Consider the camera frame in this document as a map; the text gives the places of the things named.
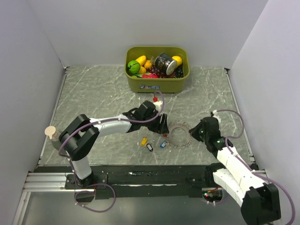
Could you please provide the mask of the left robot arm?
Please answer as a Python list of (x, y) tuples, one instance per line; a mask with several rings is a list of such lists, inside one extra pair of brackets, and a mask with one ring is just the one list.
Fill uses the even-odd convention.
[(168, 134), (167, 115), (161, 113), (162, 108), (162, 101), (144, 101), (138, 108), (115, 117), (92, 119), (85, 114), (77, 116), (59, 136), (59, 155), (70, 162), (78, 186), (88, 188), (94, 182), (87, 155), (97, 138), (131, 133), (141, 127), (160, 135)]

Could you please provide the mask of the black tag key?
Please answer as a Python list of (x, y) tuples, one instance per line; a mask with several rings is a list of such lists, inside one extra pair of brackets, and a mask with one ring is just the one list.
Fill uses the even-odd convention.
[(154, 149), (150, 143), (146, 144), (147, 149), (152, 152)]

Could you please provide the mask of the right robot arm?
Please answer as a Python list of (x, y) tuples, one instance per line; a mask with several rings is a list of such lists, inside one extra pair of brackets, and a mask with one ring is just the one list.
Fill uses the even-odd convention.
[(203, 118), (189, 133), (218, 160), (206, 167), (206, 184), (225, 189), (240, 206), (246, 224), (263, 225), (281, 218), (278, 188), (254, 174), (234, 145), (221, 135), (217, 118)]

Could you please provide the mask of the large metal keyring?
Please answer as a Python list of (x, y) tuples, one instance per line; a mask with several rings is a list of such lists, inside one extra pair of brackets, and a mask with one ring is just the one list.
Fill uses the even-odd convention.
[[(192, 142), (192, 136), (189, 133), (191, 126), (186, 122), (172, 122), (168, 125), (169, 134), (167, 135), (166, 141), (174, 148), (183, 149), (189, 146)], [(184, 137), (182, 139), (177, 138), (173, 135), (173, 131), (176, 129), (182, 129), (184, 131)]]

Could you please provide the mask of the blue tag key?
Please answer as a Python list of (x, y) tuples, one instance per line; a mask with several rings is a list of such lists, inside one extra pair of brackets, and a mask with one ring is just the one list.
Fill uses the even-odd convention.
[(163, 141), (161, 144), (160, 144), (160, 148), (164, 149), (164, 148), (168, 148), (169, 146), (169, 142), (167, 140)]

